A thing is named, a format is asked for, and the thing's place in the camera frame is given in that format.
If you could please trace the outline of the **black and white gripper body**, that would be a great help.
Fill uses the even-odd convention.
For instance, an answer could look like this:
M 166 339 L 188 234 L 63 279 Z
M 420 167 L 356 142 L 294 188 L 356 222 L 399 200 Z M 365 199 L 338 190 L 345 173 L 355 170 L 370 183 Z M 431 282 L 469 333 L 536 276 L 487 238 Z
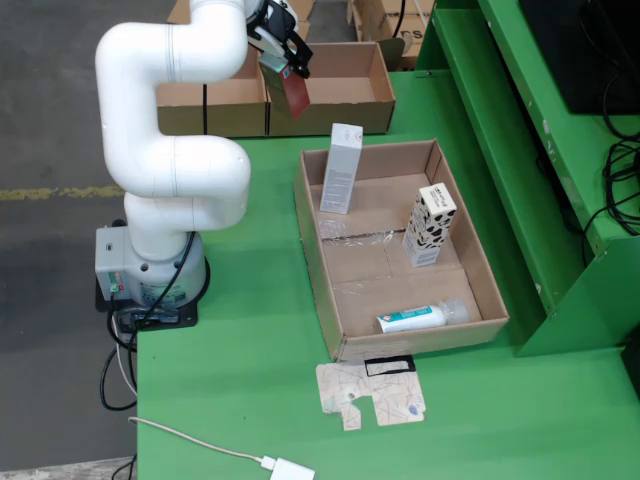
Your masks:
M 297 17 L 285 1 L 264 1 L 258 25 L 273 37 L 290 37 L 295 32 Z

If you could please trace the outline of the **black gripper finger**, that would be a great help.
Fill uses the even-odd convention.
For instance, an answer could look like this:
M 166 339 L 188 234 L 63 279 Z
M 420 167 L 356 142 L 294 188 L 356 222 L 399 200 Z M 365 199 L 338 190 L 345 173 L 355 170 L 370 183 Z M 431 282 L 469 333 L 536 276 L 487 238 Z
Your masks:
M 278 23 L 256 23 L 247 25 L 248 41 L 256 49 L 275 57 L 284 57 L 286 28 Z
M 313 52 L 296 31 L 291 31 L 286 41 L 285 58 L 303 79 L 310 77 L 309 62 Z

